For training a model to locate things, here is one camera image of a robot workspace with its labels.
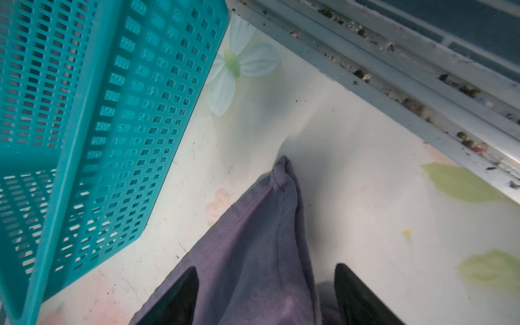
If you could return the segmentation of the teal plastic basket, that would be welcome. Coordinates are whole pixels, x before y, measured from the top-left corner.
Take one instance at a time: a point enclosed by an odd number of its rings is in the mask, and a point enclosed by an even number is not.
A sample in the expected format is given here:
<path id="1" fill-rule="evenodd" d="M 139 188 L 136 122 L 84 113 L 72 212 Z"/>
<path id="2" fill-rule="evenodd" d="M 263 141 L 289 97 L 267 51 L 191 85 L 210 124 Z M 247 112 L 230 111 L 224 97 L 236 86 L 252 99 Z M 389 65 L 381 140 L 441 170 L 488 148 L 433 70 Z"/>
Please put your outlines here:
<path id="1" fill-rule="evenodd" d="M 43 302 L 146 227 L 225 1 L 1 2 L 1 303 Z"/>

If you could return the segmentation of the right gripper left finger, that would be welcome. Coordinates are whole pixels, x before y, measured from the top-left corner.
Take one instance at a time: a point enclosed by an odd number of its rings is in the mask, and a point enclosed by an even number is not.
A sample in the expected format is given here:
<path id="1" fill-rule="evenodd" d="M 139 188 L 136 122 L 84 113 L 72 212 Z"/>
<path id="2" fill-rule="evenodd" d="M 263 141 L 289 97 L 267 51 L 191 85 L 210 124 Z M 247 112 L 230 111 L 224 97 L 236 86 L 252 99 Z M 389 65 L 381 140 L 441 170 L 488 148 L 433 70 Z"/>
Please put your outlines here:
<path id="1" fill-rule="evenodd" d="M 136 314 L 136 324 L 192 324 L 198 293 L 198 274 L 190 267 L 173 283 L 161 284 Z"/>

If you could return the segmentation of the purple trousers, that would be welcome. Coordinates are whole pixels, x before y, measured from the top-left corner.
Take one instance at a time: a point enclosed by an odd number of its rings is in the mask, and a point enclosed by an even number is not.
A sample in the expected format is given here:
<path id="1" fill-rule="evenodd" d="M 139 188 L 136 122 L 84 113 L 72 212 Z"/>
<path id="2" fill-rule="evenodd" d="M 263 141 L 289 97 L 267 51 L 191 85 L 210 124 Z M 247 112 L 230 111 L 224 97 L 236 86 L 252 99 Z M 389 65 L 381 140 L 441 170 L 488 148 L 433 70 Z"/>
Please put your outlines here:
<path id="1" fill-rule="evenodd" d="M 342 322 L 335 308 L 320 303 L 301 189 L 287 157 L 220 217 L 165 280 L 173 283 L 190 267 L 199 278 L 193 324 Z"/>

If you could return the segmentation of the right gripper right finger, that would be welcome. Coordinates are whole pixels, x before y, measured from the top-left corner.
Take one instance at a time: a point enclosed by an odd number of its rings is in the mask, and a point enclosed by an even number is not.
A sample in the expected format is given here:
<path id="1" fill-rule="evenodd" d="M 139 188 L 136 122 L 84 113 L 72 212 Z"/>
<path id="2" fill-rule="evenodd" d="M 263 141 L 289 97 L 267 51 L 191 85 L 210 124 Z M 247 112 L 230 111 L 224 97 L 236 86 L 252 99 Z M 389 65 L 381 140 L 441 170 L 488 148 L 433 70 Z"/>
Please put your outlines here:
<path id="1" fill-rule="evenodd" d="M 345 264 L 334 269 L 334 293 L 344 324 L 404 324 Z"/>

